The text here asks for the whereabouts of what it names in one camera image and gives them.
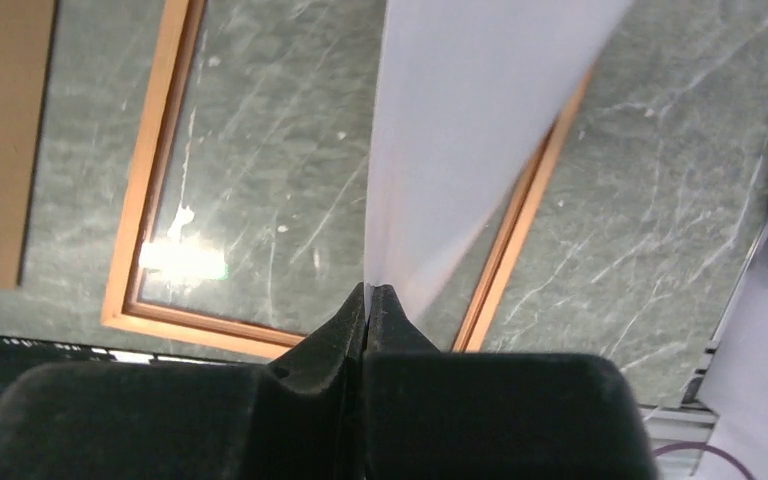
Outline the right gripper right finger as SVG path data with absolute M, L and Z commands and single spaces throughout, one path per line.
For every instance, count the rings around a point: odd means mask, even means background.
M 370 479 L 654 479 L 630 386 L 580 353 L 451 353 L 369 293 L 362 360 Z

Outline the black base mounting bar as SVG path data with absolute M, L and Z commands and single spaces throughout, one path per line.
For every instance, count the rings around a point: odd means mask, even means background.
M 12 382 L 26 371 L 48 363 L 70 361 L 147 365 L 225 363 L 223 360 L 0 336 L 0 397 Z

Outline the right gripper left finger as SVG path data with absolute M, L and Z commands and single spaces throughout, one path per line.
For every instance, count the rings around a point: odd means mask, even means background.
M 0 479 L 350 479 L 357 286 L 267 364 L 61 361 L 0 398 Z

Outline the aluminium extrusion rail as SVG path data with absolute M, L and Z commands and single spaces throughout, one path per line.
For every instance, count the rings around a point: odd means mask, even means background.
M 653 450 L 681 442 L 706 442 L 717 422 L 717 415 L 698 400 L 698 392 L 716 353 L 719 341 L 711 340 L 696 368 L 680 390 L 675 407 L 641 405 L 639 410 Z M 676 450 L 656 458 L 660 479 L 692 479 L 702 452 Z

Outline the wooden picture frame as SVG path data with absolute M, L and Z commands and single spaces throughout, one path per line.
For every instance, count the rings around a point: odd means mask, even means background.
M 168 1 L 101 320 L 274 358 L 361 280 L 382 1 Z

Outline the sunset photo print board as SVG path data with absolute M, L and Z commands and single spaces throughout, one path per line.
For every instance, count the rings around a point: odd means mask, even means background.
M 364 281 L 407 317 L 438 297 L 629 9 L 391 1 L 376 85 Z

